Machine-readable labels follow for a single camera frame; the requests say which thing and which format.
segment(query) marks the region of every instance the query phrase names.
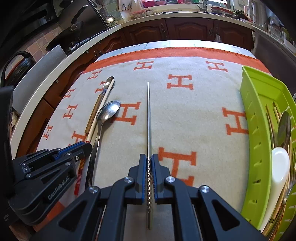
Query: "screw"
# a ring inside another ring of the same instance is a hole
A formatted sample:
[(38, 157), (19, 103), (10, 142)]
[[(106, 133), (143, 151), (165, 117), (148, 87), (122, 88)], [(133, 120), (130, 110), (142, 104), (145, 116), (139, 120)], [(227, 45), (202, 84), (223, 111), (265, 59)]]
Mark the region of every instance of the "screw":
[(124, 178), (124, 181), (125, 181), (126, 183), (131, 183), (131, 182), (133, 181), (133, 178), (132, 178), (132, 177), (125, 177), (125, 178)]
[(97, 193), (98, 190), (99, 190), (99, 188), (96, 187), (96, 186), (91, 186), (91, 187), (89, 188), (89, 191), (90, 191), (92, 194)]
[(207, 193), (210, 191), (210, 188), (208, 186), (201, 186), (200, 190), (204, 193)]
[(173, 183), (176, 179), (172, 176), (168, 176), (165, 178), (168, 183)]

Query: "white spoon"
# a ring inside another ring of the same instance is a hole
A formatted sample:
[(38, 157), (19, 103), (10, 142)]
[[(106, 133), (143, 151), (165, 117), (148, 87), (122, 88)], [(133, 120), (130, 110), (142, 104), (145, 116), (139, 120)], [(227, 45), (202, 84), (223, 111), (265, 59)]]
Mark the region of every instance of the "white spoon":
[(260, 231), (263, 232), (266, 224), (268, 223), (276, 202), (283, 190), (285, 182), (288, 178), (290, 170), (290, 159), (287, 151), (282, 147), (276, 147), (271, 152), (272, 156), (272, 175), (271, 175), (271, 186), (270, 194), (267, 203), (265, 215), (260, 227)]

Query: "table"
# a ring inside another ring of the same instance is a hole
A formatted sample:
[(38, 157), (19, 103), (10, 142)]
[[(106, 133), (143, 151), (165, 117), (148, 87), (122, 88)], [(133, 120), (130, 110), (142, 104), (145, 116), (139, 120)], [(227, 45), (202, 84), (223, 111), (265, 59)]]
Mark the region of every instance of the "table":
[[(240, 211), (249, 166), (247, 122), (239, 93), (242, 65), (268, 72), (249, 51), (206, 41), (154, 42), (105, 54), (64, 96), (38, 150), (85, 140), (84, 130), (102, 85), (114, 76), (108, 101), (119, 99), (122, 105), (114, 122), (104, 125), (94, 177), (101, 188), (112, 185), (146, 153), (149, 81), (152, 151), (158, 153), (161, 165), (187, 185), (209, 185)], [(74, 186), (61, 198), (64, 206), (74, 200), (73, 192)], [(124, 239), (173, 240), (170, 205), (155, 205), (154, 210), (154, 229), (147, 231), (145, 205), (128, 206)]]

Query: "kitchen counter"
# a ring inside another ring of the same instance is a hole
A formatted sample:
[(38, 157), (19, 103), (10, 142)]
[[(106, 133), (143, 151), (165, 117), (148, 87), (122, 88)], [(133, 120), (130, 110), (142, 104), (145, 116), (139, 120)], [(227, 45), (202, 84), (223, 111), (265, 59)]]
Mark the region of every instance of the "kitchen counter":
[(94, 46), (96, 43), (106, 38), (107, 36), (113, 34), (114, 32), (125, 28), (130, 25), (134, 25), (141, 22), (146, 22), (150, 20), (164, 19), (164, 18), (179, 18), (179, 17), (195, 17), (195, 18), (205, 18), (205, 19), (214, 19), (214, 20), (222, 20), (230, 23), (234, 23), (255, 31), (260, 31), (264, 34), (264, 31), (254, 27), (252, 24), (248, 24), (241, 20), (232, 19), (216, 14), (211, 13), (203, 13), (203, 12), (171, 12), (171, 13), (163, 13), (163, 14), (155, 14), (146, 16), (143, 18), (134, 19), (128, 22), (124, 22), (119, 24), (113, 28), (108, 29), (107, 31), (94, 36), (84, 45), (75, 50), (72, 54), (70, 54), (67, 58), (65, 58), (56, 68), (52, 70), (52, 72), (44, 79), (44, 81), (39, 85), (36, 89), (32, 97), (30, 98), (28, 104), (25, 106), (22, 115), (20, 116), (18, 122), (15, 125), (13, 134), (11, 136), (11, 151), (12, 158), (15, 158), (19, 143), (21, 141), (23, 132), (29, 122), (29, 119), (34, 112), (36, 106), (46, 93), (46, 91), (50, 88), (50, 86), (54, 83), (54, 81), (62, 74), (62, 72), (71, 65), (80, 55), (86, 52), (89, 48)]

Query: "cabinet door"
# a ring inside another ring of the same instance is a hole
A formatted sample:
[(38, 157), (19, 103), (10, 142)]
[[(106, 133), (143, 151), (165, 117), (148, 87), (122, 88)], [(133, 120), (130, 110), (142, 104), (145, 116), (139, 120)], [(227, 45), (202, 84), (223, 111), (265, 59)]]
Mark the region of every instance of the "cabinet door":
[(215, 36), (219, 33), (224, 44), (238, 46), (247, 50), (254, 47), (252, 30), (238, 24), (214, 20)]
[(35, 152), (54, 109), (41, 99), (34, 110), (20, 140), (16, 157)]
[(92, 49), (99, 55), (111, 52), (116, 49), (127, 47), (127, 41), (122, 30), (119, 30), (95, 44)]
[(123, 29), (129, 45), (168, 40), (168, 30), (164, 19), (134, 24)]
[(96, 58), (92, 52), (83, 53), (56, 79), (45, 93), (44, 99), (53, 108), (56, 108), (73, 83), (95, 60)]
[(167, 18), (165, 20), (171, 40), (214, 41), (213, 20), (207, 18)]

